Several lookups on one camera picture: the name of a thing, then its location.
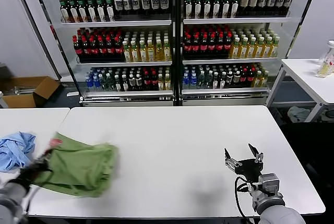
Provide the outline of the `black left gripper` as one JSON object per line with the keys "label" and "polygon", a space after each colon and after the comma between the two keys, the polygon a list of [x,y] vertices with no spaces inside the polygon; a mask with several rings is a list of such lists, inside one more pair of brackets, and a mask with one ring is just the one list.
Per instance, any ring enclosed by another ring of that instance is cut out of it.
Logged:
{"label": "black left gripper", "polygon": [[49,162],[47,157],[40,157],[33,163],[20,170],[19,175],[15,178],[15,181],[21,185],[31,185],[40,173],[49,170]]}

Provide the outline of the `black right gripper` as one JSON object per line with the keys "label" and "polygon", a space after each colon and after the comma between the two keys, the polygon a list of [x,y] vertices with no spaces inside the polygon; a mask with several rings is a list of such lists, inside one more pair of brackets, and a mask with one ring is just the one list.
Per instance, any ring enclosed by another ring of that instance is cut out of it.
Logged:
{"label": "black right gripper", "polygon": [[224,149],[225,165],[235,174],[242,175],[250,182],[258,182],[258,178],[263,170],[264,154],[259,152],[256,147],[248,144],[253,156],[253,159],[245,159],[237,161],[231,158],[227,149]]}

